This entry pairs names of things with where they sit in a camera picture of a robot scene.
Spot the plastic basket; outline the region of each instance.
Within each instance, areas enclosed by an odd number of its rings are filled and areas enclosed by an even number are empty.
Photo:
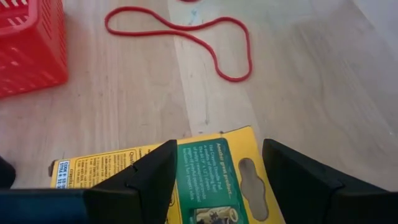
[[[0,98],[67,80],[62,0],[0,0]]]

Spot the wooden floor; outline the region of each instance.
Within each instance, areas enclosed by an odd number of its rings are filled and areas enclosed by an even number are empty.
[[[118,6],[151,8],[195,25],[241,19],[254,71],[244,83],[215,72],[209,53],[180,37],[120,38],[103,25]],[[67,0],[70,81],[0,101],[0,155],[15,187],[48,187],[54,159],[251,125],[259,147],[276,139],[338,170],[398,190],[398,16],[393,0]],[[164,29],[122,14],[122,30]],[[248,69],[242,31],[193,32],[221,69]]]

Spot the rubber band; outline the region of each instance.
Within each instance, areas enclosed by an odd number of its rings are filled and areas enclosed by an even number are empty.
[[[115,16],[116,14],[119,14],[120,12],[126,12],[126,11],[143,12],[143,13],[149,14],[149,15],[153,16],[155,19],[157,19],[159,22],[163,23],[164,25],[166,25],[167,27],[169,27],[173,30],[151,30],[151,31],[143,31],[143,32],[128,32],[128,31],[114,30],[114,29],[110,28],[109,21],[111,20],[111,18],[113,16]],[[232,22],[233,24],[240,26],[240,28],[242,28],[242,30],[244,31],[244,35],[246,38],[246,48],[247,48],[249,70],[248,70],[247,74],[243,75],[242,77],[230,77],[230,76],[224,74],[218,66],[218,59],[217,59],[216,53],[213,50],[213,48],[209,44],[207,44],[205,41],[203,41],[191,34],[183,32],[183,31],[193,31],[193,30],[204,29],[204,28],[213,26],[219,22]],[[249,38],[248,28],[243,24],[243,22],[241,22],[237,19],[234,19],[232,17],[219,17],[213,21],[206,22],[204,24],[200,24],[197,26],[181,26],[181,25],[176,25],[176,24],[173,24],[173,23],[165,20],[160,15],[158,15],[156,12],[151,11],[150,9],[146,9],[144,7],[137,7],[137,6],[124,6],[124,7],[116,8],[116,9],[112,10],[111,12],[109,12],[108,15],[106,15],[105,28],[110,34],[120,35],[120,36],[142,37],[142,36],[153,36],[153,35],[178,35],[181,37],[185,37],[189,40],[192,40],[192,41],[202,45],[204,48],[207,49],[207,51],[209,51],[210,55],[213,57],[213,61],[214,61],[214,65],[215,65],[217,74],[221,78],[224,78],[225,80],[230,81],[230,82],[245,81],[246,79],[248,79],[250,77],[250,75],[252,73],[253,65],[252,65],[252,60],[251,60],[251,48],[250,48],[250,38]]]

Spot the black object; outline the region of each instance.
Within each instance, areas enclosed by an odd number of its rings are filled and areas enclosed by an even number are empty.
[[[169,140],[91,189],[0,191],[0,223],[164,224],[177,171]]]
[[[346,175],[275,141],[262,156],[286,223],[398,223],[398,192]]]
[[[9,189],[15,181],[15,169],[0,156],[0,189]]]

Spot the cardboard packaging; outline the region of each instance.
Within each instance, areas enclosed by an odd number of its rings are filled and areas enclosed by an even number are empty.
[[[90,188],[158,145],[55,161],[51,187]],[[284,223],[251,127],[178,140],[177,155],[167,223]]]

